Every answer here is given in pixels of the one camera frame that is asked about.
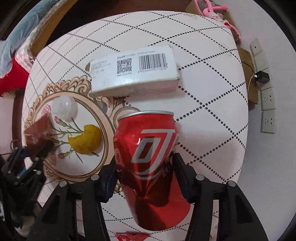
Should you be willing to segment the red crushed soda can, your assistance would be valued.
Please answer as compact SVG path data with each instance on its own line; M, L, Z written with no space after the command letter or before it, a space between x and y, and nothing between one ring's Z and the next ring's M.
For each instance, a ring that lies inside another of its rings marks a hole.
M169 111L138 111L118 120L116 170L132 216L146 230L170 229L190 211L171 163L179 133Z

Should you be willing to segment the red foil wrapper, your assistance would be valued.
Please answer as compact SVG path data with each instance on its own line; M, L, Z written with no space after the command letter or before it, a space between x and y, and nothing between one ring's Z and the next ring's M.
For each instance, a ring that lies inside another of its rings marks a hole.
M144 241L151 236L148 233L140 232L116 232L115 237L119 241Z

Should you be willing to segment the white barcode cardboard box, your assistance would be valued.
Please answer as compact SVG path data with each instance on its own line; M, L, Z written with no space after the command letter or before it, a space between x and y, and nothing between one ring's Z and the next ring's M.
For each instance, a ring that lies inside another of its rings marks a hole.
M92 96L124 97L175 90L180 75L173 48L150 46L90 62Z

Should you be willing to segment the dark red snack packet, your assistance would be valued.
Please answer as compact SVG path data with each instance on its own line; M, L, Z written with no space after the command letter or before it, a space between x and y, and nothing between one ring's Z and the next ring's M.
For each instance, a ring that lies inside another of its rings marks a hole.
M24 131L29 157L45 158L54 147L50 140L51 121L48 114L43 115Z

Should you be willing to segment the white checkered tablecloth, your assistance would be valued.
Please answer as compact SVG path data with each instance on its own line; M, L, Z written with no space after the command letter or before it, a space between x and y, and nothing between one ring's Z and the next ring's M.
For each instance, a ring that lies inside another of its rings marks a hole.
M123 97L92 89L114 77L159 76L175 62L179 81L123 88ZM60 181L97 174L114 154L118 118L135 111L174 113L184 162L214 182L237 181L243 164L248 104L234 37L223 23L173 11L109 16L76 28L37 55L23 101L22 129L48 113L56 144L44 162L44 205Z

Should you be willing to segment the clear plastic dome lid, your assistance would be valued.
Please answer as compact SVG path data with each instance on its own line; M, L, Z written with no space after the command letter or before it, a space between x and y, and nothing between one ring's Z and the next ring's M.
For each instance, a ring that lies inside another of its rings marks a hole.
M51 102L52 113L64 121L71 121L77 114L77 102L73 97L61 95Z

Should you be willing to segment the red blanket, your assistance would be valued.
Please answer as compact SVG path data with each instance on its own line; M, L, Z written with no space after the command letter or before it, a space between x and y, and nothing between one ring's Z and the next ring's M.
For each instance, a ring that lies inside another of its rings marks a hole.
M25 88L27 85L29 73L17 63L15 57L12 64L11 71L1 78L1 97L7 92Z

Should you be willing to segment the brown cardboard box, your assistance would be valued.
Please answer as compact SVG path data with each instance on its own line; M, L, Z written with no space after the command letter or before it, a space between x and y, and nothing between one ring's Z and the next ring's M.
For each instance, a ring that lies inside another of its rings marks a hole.
M206 4L204 2L198 1L200 9L203 9L206 7ZM222 6L219 4L215 4L213 1L211 1L214 6ZM191 1L189 5L186 7L186 12L191 14L197 14L200 15L195 7L194 1ZM232 20L229 10L227 11L217 11L218 14L222 14L224 19L227 19L232 25L235 26L234 21ZM257 84L254 81L254 74L255 74L255 68L252 62L252 58L250 55L250 52L240 47L239 42L236 42L237 49L239 52L239 57L242 62L243 72L246 80L246 88L247 88L247 96L248 96L248 102L252 106L255 104L258 104L258 87Z

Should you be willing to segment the black power adapter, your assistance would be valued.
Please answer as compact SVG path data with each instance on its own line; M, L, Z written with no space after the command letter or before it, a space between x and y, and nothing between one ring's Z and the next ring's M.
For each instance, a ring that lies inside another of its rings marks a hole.
M254 81L261 84L266 84L270 81L269 74L264 71L258 71L254 74Z

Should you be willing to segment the light blue duvet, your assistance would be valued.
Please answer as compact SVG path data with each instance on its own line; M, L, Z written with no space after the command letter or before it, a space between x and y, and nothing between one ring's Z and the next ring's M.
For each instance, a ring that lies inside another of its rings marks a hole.
M20 20L9 34L1 50L1 78L11 71L14 53L20 48L49 9L57 2L58 1L40 1Z

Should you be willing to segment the pink panther plush toy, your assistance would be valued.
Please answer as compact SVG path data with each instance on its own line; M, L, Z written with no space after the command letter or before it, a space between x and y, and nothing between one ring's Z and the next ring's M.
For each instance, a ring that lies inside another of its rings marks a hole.
M234 40L236 42L241 43L242 38L241 38L240 32L227 19L224 19L222 14L217 13L217 11L227 11L228 7L225 5L214 6L211 1L201 1L201 2L204 2L206 4L206 7L203 9L200 9L199 2L197 0L194 0L194 4L195 4L195 7L196 7L198 13L201 16L205 16L205 17L210 18L212 20L216 20L217 22L220 22L223 25L225 25L228 29L231 30L232 33L235 33Z

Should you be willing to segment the white wall socket strip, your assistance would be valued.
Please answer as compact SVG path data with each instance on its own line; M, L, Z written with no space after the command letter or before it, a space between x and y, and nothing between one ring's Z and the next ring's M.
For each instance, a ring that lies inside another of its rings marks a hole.
M274 85L267 57L259 40L254 39L250 44L253 62L255 64L255 73L264 71L269 74L270 81L266 84L257 83L259 87L259 100L261 105L261 132L276 133L276 103L274 95Z

